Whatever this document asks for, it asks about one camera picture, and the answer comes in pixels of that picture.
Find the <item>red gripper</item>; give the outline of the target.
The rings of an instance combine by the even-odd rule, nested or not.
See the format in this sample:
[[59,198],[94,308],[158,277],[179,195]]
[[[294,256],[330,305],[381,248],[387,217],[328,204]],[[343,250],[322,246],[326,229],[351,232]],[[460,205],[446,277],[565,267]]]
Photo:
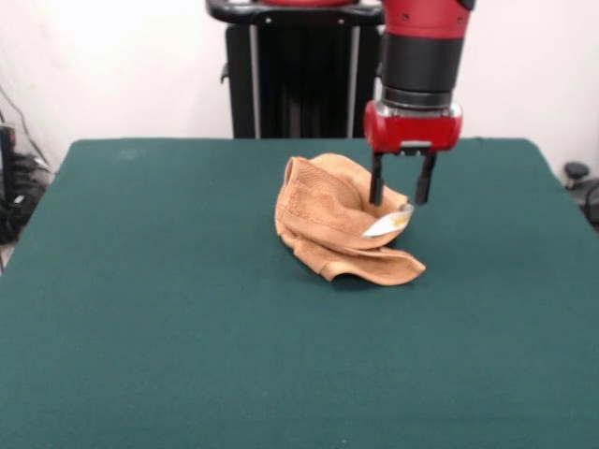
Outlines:
[[[382,177],[383,154],[416,154],[452,150],[462,127],[462,108],[452,103],[448,108],[432,110],[395,109],[382,101],[369,101],[364,111],[364,134],[373,150],[369,201],[380,206],[385,183]],[[416,182],[415,202],[429,200],[432,174],[437,154],[428,154]]]

